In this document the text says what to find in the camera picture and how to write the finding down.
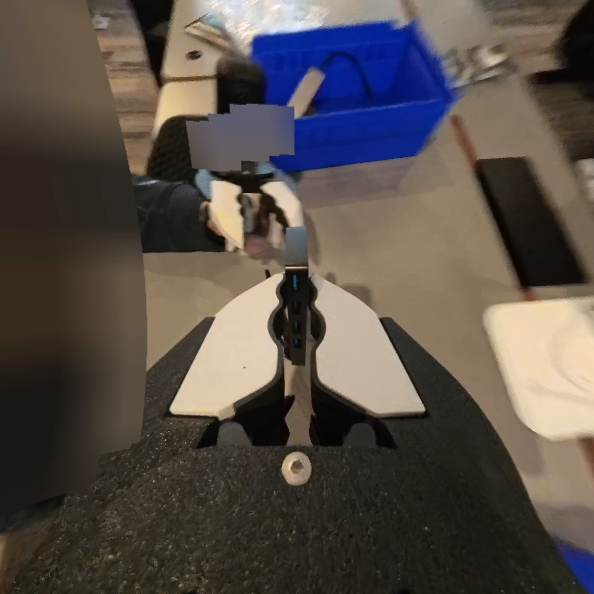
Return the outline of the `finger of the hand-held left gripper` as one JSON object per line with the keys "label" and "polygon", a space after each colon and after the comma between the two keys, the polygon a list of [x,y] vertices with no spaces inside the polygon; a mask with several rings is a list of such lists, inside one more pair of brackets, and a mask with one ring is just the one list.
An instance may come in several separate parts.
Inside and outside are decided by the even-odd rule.
{"label": "finger of the hand-held left gripper", "polygon": [[283,181],[268,181],[261,186],[261,222],[269,245],[284,245],[290,228],[305,226],[300,199]]}
{"label": "finger of the hand-held left gripper", "polygon": [[222,180],[210,182],[209,219],[225,240],[227,252],[238,251],[245,254],[241,195],[239,185]]}

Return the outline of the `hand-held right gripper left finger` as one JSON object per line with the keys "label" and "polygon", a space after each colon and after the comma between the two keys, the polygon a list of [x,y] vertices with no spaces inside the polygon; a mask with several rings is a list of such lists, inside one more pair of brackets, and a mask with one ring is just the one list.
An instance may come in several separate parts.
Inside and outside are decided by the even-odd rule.
{"label": "hand-held right gripper left finger", "polygon": [[169,412],[229,420],[271,391],[285,395],[284,350],[273,329],[283,273],[235,297],[214,317]]}

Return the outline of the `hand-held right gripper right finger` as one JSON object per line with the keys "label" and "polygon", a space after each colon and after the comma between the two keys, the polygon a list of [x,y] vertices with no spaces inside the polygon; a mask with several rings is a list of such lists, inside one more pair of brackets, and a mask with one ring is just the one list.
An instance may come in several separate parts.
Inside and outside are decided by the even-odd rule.
{"label": "hand-held right gripper right finger", "polygon": [[423,415],[425,405],[375,311],[317,274],[310,281],[311,369],[318,385],[373,418]]}

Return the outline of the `blue plastic bin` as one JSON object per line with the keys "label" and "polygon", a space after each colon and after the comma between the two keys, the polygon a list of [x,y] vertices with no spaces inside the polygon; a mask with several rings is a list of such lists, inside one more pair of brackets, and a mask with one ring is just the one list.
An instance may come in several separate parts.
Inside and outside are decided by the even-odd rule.
{"label": "blue plastic bin", "polygon": [[413,157],[456,97],[415,21],[262,34],[251,55],[270,105],[286,105],[309,68],[325,73],[313,114],[295,121],[294,153],[270,158],[285,172]]}
{"label": "blue plastic bin", "polygon": [[553,542],[568,569],[588,593],[593,593],[593,551],[570,544],[556,536]]}

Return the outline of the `person's left forearm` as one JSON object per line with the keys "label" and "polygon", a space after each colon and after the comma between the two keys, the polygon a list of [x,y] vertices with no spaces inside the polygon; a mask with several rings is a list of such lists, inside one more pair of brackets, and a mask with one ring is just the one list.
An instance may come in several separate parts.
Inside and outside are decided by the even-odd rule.
{"label": "person's left forearm", "polygon": [[212,231],[209,201],[192,185],[131,174],[143,254],[223,253],[225,240]]}

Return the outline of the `long grey table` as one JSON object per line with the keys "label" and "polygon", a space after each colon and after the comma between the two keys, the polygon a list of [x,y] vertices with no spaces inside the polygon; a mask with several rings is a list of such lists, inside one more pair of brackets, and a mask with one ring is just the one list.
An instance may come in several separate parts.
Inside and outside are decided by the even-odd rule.
{"label": "long grey table", "polygon": [[265,103],[265,75],[207,1],[174,1],[160,69],[151,140],[181,118],[223,114],[230,105]]}

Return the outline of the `white document stand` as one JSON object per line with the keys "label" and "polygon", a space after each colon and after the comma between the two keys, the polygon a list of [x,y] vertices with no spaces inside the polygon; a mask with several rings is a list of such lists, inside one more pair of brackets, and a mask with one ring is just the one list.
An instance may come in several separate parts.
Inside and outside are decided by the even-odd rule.
{"label": "white document stand", "polygon": [[549,441],[593,438],[593,297],[501,303],[483,322],[523,425]]}

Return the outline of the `black desk mat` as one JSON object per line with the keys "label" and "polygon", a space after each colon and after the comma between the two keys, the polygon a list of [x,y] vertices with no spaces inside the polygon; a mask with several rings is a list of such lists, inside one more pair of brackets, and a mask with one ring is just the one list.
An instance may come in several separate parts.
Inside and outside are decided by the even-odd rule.
{"label": "black desk mat", "polygon": [[530,160],[478,159],[474,170],[520,287],[584,285],[583,264]]}

